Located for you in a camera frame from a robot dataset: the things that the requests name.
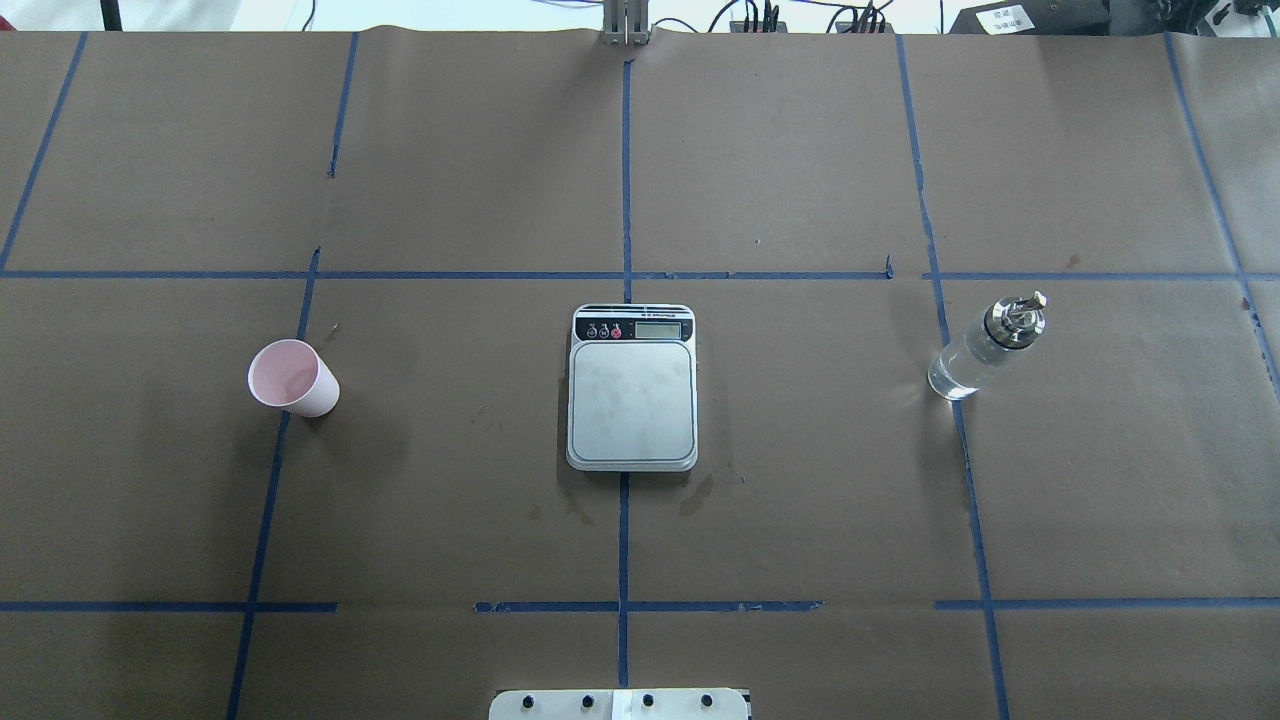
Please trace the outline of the pink plastic cup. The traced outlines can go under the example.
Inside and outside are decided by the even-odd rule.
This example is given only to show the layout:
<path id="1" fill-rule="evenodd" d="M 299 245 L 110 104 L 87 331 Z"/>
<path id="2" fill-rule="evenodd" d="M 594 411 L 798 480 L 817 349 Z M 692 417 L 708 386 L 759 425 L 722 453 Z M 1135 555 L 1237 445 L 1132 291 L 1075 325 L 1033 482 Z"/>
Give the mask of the pink plastic cup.
<path id="1" fill-rule="evenodd" d="M 332 369 L 301 340 L 278 340 L 260 348 L 246 382 L 261 405 L 303 418 L 329 414 L 340 398 L 340 384 Z"/>

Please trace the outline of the glass sauce bottle metal spout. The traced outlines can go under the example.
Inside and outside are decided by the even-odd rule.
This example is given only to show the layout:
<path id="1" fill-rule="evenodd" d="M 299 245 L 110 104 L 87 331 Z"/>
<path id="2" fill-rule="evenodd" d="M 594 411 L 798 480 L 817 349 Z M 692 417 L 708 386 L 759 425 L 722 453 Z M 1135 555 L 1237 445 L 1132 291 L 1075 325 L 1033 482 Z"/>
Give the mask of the glass sauce bottle metal spout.
<path id="1" fill-rule="evenodd" d="M 927 373 L 931 388 L 955 402 L 988 386 L 1042 338 L 1048 305 L 1039 291 L 992 302 L 934 356 Z"/>

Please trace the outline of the white digital kitchen scale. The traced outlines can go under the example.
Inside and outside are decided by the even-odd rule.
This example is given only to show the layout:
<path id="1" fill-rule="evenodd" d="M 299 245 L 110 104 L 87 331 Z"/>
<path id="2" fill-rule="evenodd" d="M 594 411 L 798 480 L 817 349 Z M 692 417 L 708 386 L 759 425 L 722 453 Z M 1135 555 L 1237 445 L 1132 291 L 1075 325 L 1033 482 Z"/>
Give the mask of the white digital kitchen scale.
<path id="1" fill-rule="evenodd" d="M 680 304 L 586 304 L 571 318 L 566 460 L 675 474 L 699 457 L 698 347 Z"/>

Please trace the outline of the aluminium frame post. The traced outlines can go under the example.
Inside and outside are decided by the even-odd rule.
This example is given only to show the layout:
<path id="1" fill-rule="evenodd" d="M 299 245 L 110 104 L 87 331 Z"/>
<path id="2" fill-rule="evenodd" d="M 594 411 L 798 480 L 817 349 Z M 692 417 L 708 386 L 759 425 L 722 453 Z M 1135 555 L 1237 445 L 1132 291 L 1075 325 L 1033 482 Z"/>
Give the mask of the aluminium frame post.
<path id="1" fill-rule="evenodd" d="M 643 47 L 652 38 L 648 0 L 605 0 L 602 6 L 602 42 L 605 46 Z"/>

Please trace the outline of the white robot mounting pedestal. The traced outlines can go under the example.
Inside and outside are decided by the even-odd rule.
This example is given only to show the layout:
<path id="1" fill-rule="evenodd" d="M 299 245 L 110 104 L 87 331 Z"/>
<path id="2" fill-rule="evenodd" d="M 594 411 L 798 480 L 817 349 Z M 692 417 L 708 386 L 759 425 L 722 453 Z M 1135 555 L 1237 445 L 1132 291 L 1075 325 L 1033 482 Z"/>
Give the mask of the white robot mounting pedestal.
<path id="1" fill-rule="evenodd" d="M 728 687 L 502 691 L 489 719 L 751 719 L 750 693 Z"/>

